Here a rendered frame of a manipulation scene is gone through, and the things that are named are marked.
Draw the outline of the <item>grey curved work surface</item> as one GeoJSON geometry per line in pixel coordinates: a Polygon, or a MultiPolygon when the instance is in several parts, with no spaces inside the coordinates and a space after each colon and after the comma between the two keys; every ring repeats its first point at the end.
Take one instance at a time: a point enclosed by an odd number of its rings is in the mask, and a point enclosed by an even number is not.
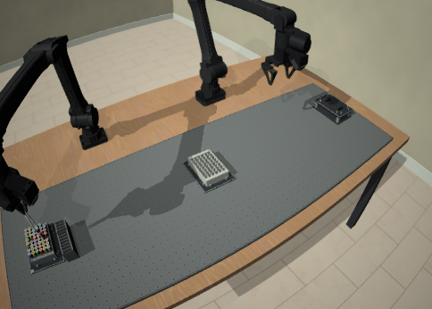
{"type": "Polygon", "coordinates": [[[79,258],[31,274],[16,209],[0,208],[12,309],[125,309],[223,261],[292,219],[393,137],[357,113],[313,108],[314,83],[38,192],[28,215],[69,224],[79,258]],[[182,164],[210,149],[236,178],[204,193],[182,164]]]}

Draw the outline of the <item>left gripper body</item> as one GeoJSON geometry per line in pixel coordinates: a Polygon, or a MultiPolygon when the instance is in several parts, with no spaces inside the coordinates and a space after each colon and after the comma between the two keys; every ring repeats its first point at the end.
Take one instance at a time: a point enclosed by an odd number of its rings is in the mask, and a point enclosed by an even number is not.
{"type": "Polygon", "coordinates": [[[284,64],[284,66],[286,66],[286,67],[293,66],[291,62],[281,63],[281,62],[279,62],[279,61],[276,60],[276,48],[277,47],[280,47],[280,48],[289,48],[289,46],[278,46],[278,45],[275,44],[274,55],[266,56],[265,62],[262,63],[262,66],[264,66],[265,68],[267,68],[269,70],[273,69],[273,66],[271,66],[271,64],[273,64],[273,63],[274,63],[274,65],[276,67],[279,67],[280,64],[281,65],[284,64]]]}

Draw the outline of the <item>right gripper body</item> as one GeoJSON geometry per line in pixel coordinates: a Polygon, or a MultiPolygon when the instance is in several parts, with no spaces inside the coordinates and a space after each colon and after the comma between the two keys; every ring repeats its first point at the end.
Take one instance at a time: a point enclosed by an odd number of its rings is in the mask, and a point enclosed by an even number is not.
{"type": "MultiPolygon", "coordinates": [[[[10,171],[9,175],[7,176],[6,180],[9,179],[10,175],[11,175],[11,171],[10,171]]],[[[6,182],[6,180],[1,181],[0,184],[3,184],[4,182],[6,182]]],[[[17,207],[17,205],[20,203],[20,201],[21,200],[19,198],[15,197],[13,199],[13,201],[11,203],[9,203],[0,197],[0,206],[3,207],[3,209],[6,211],[13,212],[15,210],[15,208],[17,207]]]]}

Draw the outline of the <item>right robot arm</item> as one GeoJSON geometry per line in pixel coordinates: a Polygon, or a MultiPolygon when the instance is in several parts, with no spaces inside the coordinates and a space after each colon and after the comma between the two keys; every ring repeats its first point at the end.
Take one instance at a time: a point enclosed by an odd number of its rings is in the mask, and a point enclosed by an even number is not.
{"type": "Polygon", "coordinates": [[[89,104],[82,95],[68,56],[68,41],[65,35],[58,38],[47,38],[36,43],[23,56],[23,65],[0,92],[0,182],[6,180],[11,171],[9,179],[0,184],[0,197],[9,203],[17,197],[30,207],[38,199],[39,189],[35,181],[22,177],[18,170],[8,167],[2,156],[4,152],[2,144],[11,118],[38,77],[50,64],[54,66],[70,103],[71,126],[82,129],[82,135],[79,136],[82,148],[87,149],[108,140],[104,128],[99,128],[97,125],[99,121],[97,109],[93,104],[89,104]]]}

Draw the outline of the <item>white grid rack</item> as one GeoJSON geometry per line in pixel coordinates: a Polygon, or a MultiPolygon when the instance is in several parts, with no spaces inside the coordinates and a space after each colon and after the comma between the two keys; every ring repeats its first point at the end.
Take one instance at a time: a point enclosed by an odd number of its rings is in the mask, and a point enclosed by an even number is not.
{"type": "Polygon", "coordinates": [[[188,157],[188,163],[206,187],[228,177],[228,169],[210,149],[188,157]]]}

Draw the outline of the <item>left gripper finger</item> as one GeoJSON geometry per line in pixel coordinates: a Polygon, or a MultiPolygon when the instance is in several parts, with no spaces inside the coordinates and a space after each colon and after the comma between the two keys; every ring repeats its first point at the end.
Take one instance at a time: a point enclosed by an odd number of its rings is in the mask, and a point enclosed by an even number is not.
{"type": "Polygon", "coordinates": [[[285,69],[286,69],[287,78],[290,79],[291,76],[293,75],[293,73],[295,72],[295,67],[293,66],[293,69],[290,71],[290,73],[288,73],[288,68],[287,67],[285,67],[285,69]]]}
{"type": "Polygon", "coordinates": [[[264,73],[265,73],[265,75],[266,75],[266,78],[267,78],[267,81],[268,81],[269,85],[272,85],[272,83],[273,83],[273,81],[274,81],[274,79],[275,79],[275,77],[276,77],[278,71],[276,71],[275,69],[270,69],[270,70],[269,70],[269,69],[265,68],[265,67],[262,66],[262,65],[261,65],[261,67],[262,67],[262,69],[263,69],[263,71],[264,71],[264,73]],[[270,74],[271,74],[271,78],[269,77],[269,73],[268,73],[268,71],[269,71],[270,74]]]}

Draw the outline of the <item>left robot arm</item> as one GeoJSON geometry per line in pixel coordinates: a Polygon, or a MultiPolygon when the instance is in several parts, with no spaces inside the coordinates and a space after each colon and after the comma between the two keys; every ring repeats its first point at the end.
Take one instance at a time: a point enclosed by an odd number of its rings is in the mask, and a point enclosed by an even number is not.
{"type": "MultiPolygon", "coordinates": [[[[223,62],[222,56],[216,52],[205,0],[187,1],[193,14],[202,53],[199,74],[203,80],[203,84],[201,89],[195,92],[195,95],[203,102],[208,102],[220,96],[225,96],[226,91],[220,88],[218,79],[226,77],[228,67],[223,62]]],[[[276,30],[275,44],[278,46],[289,46],[289,48],[276,48],[277,61],[281,63],[291,62],[295,70],[298,71],[308,64],[309,55],[307,53],[312,44],[311,35],[295,27],[297,17],[293,10],[262,0],[217,1],[253,13],[273,24],[276,30]]]]}

